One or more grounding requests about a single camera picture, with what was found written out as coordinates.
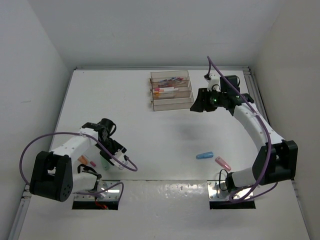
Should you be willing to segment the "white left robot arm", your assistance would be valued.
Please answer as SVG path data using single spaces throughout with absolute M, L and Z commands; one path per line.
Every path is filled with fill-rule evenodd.
M 112 135 L 116 124 L 103 118 L 98 123 L 85 123 L 67 142 L 51 151 L 41 151 L 35 158 L 29 190 L 33 195 L 66 201 L 73 193 L 98 195 L 101 175 L 92 167 L 81 164 L 91 147 L 97 147 L 102 158 L 123 169 L 128 164 L 126 148 Z

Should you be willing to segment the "blue correction tape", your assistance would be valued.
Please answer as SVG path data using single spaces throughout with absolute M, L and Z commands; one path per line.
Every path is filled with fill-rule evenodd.
M 204 152 L 196 155 L 197 160 L 202 160 L 202 159 L 210 159 L 214 157 L 214 153 L 212 151 L 209 152 Z

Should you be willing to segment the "pink cap pen under arm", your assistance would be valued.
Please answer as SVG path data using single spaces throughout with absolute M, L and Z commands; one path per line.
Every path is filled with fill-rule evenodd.
M 97 165 L 92 161 L 90 160 L 87 156 L 85 157 L 85 159 L 88 161 L 88 163 L 93 166 L 93 167 L 96 167 Z

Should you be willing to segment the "white pen pink cap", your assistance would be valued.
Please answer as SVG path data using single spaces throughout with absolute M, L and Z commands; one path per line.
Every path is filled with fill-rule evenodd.
M 176 88 L 176 87 L 159 87 L 159 88 L 153 89 L 153 92 L 158 92 L 160 90 L 173 90 L 173 89 L 178 89 L 178 88 Z

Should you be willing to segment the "pink correction tape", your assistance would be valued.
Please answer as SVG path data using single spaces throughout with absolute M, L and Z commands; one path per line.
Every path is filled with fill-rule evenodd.
M 218 156 L 215 159 L 215 162 L 220 165 L 224 170 L 226 170 L 227 172 L 230 172 L 232 170 L 232 168 L 230 167 L 230 165 L 225 162 L 220 156 Z

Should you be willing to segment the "white pen orange cap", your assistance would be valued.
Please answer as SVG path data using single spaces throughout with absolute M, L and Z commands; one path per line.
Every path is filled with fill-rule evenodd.
M 158 93 L 154 93 L 153 97 L 155 99 L 170 99 L 170 98 L 174 98 L 175 95 L 176 94 L 174 92 L 158 92 Z

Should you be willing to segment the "blue ink refill pen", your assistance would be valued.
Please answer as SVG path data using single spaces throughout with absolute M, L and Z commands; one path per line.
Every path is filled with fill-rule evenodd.
M 172 81 L 172 79 L 163 79 L 163 80 L 160 80 L 159 83 L 167 83 L 170 81 Z

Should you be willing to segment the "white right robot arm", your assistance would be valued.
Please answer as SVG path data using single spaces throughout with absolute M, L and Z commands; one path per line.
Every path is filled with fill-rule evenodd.
M 199 88 L 190 111 L 202 113 L 226 109 L 241 123 L 258 151 L 252 167 L 227 174 L 227 191 L 232 193 L 255 183 L 264 186 L 294 179 L 298 145 L 273 130 L 259 113 L 254 99 L 240 92 L 239 78 L 236 75 L 217 78 L 213 74 L 206 74 L 204 78 L 208 86 Z

